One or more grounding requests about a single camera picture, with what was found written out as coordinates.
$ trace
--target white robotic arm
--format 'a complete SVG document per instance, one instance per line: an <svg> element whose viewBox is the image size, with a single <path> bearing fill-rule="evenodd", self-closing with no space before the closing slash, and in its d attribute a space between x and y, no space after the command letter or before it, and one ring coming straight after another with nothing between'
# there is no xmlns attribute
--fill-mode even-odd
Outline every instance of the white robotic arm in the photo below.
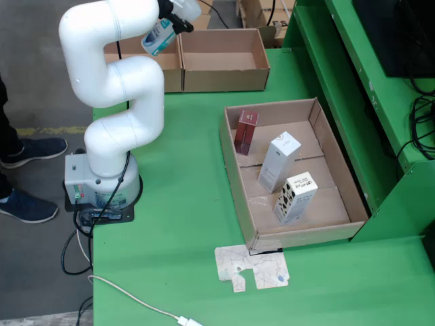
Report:
<svg viewBox="0 0 435 326"><path fill-rule="evenodd" d="M91 107L132 100L129 111L99 119L86 131L89 165L102 177L119 175L126 153L162 132L160 66L144 56L107 65L103 50L106 44L150 31L158 15L157 0L106 0L72 7L60 22L60 41L77 97Z"/></svg>
<svg viewBox="0 0 435 326"><path fill-rule="evenodd" d="M65 186L73 204L79 201L104 206L126 164L127 152L151 143L163 130L164 77L160 66L145 56L107 65L104 47L150 32L162 12L177 33L192 29L188 22L172 14L175 9L186 11L188 6L183 4L191 0L170 1L97 1L72 7L60 21L60 42L77 97L91 107L131 101L130 110L99 119L88 127L87 154L67 156ZM120 198L111 206L127 206L138 193L139 173L133 158L117 193Z"/></svg>

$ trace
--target white box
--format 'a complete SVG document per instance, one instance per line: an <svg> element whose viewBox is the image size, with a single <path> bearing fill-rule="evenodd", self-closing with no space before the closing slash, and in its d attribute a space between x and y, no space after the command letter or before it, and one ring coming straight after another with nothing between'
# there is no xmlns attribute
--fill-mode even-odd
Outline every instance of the white box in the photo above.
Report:
<svg viewBox="0 0 435 326"><path fill-rule="evenodd" d="M298 157L299 149L300 143L286 131L275 138L269 146L258 176L260 185L270 193L281 187Z"/></svg>
<svg viewBox="0 0 435 326"><path fill-rule="evenodd" d="M316 191L317 185L308 172L288 178L273 209L281 226L300 219Z"/></svg>

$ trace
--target yellow floor line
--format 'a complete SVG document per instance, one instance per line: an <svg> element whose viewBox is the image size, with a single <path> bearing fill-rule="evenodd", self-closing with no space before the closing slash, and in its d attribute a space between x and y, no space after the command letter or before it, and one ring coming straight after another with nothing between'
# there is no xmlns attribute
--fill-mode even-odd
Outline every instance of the yellow floor line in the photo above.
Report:
<svg viewBox="0 0 435 326"><path fill-rule="evenodd" d="M34 134L84 134L86 126L58 127L58 128L17 128L20 136L32 136Z"/></svg>

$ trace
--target person's leg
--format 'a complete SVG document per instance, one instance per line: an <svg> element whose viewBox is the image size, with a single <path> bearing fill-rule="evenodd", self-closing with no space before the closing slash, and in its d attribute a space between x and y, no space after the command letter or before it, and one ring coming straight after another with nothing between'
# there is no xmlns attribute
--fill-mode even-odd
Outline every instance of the person's leg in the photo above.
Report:
<svg viewBox="0 0 435 326"><path fill-rule="evenodd" d="M62 138L19 139L3 110L6 102L6 87L0 76L0 165L18 168L33 160L48 160L65 153L68 144Z"/></svg>
<svg viewBox="0 0 435 326"><path fill-rule="evenodd" d="M6 102L6 87L0 76L0 160L6 159L8 155L14 155L22 151L22 143L18 139L16 130L9 125L9 120L3 109Z"/></svg>
<svg viewBox="0 0 435 326"><path fill-rule="evenodd" d="M16 131L10 127L9 121L7 120L3 110L3 106L6 102L6 87L0 76L0 158L8 154L14 143L17 143L17 141L19 142ZM18 151L22 149L21 142L19 142L19 144L20 146L17 147ZM6 176L0 173L0 202L5 201L11 193L12 186L7 182Z"/></svg>
<svg viewBox="0 0 435 326"><path fill-rule="evenodd" d="M6 87L0 77L0 162L2 165L4 160L10 161L11 158L18 158L24 153L23 143L18 139L15 129L9 125L3 110L6 102ZM29 149L35 152L32 146L29 146ZM0 173L1 214L15 217L25 223L42 223L52 219L57 212L58 208L55 203L40 200L18 189L13 189L6 176Z"/></svg>

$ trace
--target gray floor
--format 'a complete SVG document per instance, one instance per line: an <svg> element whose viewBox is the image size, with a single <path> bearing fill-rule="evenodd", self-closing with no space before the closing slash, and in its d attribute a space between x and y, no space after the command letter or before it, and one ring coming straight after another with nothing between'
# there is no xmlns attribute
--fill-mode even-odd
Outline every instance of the gray floor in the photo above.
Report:
<svg viewBox="0 0 435 326"><path fill-rule="evenodd" d="M23 135L65 137L68 151L84 146L83 131L91 122L92 109L79 102L71 90L58 40L58 22L72 5L85 2L0 0L0 74L10 98L5 111ZM241 27L235 17L234 0L215 0L215 8L229 27ZM211 13L209 28L224 28L215 12ZM60 270L60 253L73 230L72 216L62 208L63 166L63 158L57 158L2 171L15 187L56 202L60 213L41 225L26 225L0 215L0 320L76 311L92 295L85 276L66 276ZM72 270L86 265L75 240L67 263ZM74 324L75 320L53 324L0 322Z"/></svg>

